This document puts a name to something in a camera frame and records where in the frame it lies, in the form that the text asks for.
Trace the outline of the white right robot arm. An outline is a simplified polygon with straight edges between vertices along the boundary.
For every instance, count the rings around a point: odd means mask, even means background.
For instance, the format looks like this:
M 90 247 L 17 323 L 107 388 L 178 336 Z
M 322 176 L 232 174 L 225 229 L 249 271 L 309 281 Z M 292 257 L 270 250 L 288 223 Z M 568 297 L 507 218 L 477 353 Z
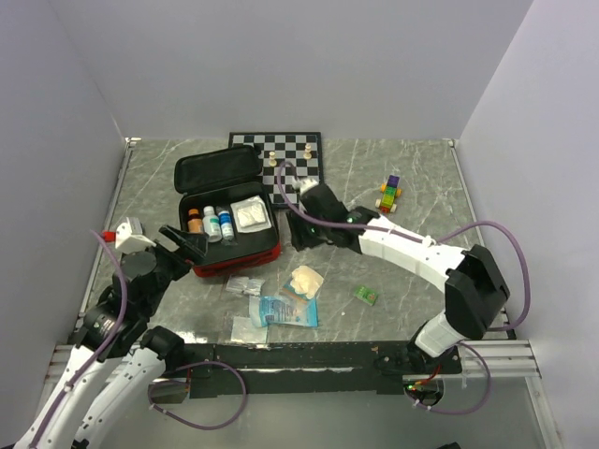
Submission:
M 445 297 L 441 312 L 411 339 L 408 360 L 429 372 L 461 340 L 480 340 L 509 299 L 509 289 L 490 251 L 445 245 L 393 224 L 366 208 L 348 210 L 324 183 L 294 180 L 299 199 L 287 221 L 298 251 L 327 243 L 403 268 Z

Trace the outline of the brown bottle orange cap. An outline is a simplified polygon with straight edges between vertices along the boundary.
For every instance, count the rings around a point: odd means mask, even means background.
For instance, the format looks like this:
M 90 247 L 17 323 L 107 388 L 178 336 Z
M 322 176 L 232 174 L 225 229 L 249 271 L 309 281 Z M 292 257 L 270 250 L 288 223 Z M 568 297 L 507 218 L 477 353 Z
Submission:
M 188 211 L 187 228 L 190 233 L 203 233 L 203 221 L 198 209 L 190 209 Z

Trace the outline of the blue wipes packet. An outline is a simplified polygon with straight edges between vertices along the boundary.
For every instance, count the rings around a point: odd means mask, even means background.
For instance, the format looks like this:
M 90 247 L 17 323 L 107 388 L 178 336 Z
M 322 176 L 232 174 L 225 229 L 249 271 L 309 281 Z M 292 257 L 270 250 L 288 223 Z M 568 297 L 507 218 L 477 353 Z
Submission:
M 314 299 L 250 296 L 248 311 L 252 323 L 257 327 L 269 325 L 318 327 Z

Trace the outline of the white medicine bottle green label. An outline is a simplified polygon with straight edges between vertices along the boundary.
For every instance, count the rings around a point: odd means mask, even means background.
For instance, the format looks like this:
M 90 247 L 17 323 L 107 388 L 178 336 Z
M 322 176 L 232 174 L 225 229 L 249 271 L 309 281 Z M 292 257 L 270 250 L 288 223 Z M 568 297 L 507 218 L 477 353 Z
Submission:
M 213 206 L 203 208 L 203 228 L 208 236 L 209 243 L 219 242 L 222 237 L 219 217 L 217 216 Z

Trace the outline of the white gauze pouch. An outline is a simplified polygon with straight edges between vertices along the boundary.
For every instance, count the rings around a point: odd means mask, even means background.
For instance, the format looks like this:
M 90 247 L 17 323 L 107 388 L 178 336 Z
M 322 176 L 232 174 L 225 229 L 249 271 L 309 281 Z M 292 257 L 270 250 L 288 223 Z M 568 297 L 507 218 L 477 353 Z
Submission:
M 249 234 L 272 227 L 266 203 L 260 196 L 252 196 L 230 205 L 236 229 L 241 234 Z

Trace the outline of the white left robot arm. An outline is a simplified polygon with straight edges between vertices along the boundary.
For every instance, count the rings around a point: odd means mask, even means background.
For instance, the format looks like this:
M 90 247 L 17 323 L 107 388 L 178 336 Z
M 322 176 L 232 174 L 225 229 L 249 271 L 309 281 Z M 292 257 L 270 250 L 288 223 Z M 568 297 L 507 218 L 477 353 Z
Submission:
M 113 264 L 113 281 L 85 313 L 66 368 L 17 448 L 90 448 L 137 391 L 184 365 L 184 341 L 162 327 L 149 328 L 169 286 L 203 261 L 202 234 L 164 225 L 171 251 L 121 224 L 114 242 L 96 239 Z

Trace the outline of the red black medicine case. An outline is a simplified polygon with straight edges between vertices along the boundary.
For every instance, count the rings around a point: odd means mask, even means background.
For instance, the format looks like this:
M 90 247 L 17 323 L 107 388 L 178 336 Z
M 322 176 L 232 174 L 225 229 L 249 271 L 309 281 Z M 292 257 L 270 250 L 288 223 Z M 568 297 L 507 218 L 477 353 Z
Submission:
M 266 186 L 263 164 L 257 149 L 240 145 L 216 152 L 185 156 L 174 167 L 174 188 L 183 197 L 178 214 L 181 230 L 188 229 L 189 211 L 206 207 L 230 210 L 231 206 L 254 196 L 265 204 L 271 227 L 252 233 L 235 233 L 234 241 L 208 245 L 203 262 L 194 267 L 199 278 L 232 274 L 276 260 L 282 249 L 279 226 Z

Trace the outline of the small dropper bottle blue label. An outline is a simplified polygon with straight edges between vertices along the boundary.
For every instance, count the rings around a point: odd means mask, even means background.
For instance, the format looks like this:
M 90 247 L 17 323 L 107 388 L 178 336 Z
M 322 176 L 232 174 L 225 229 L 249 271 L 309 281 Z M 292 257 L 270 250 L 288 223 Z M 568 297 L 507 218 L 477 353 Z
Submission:
M 235 238 L 235 232 L 229 210 L 218 208 L 216 214 L 219 220 L 223 240 L 232 241 Z

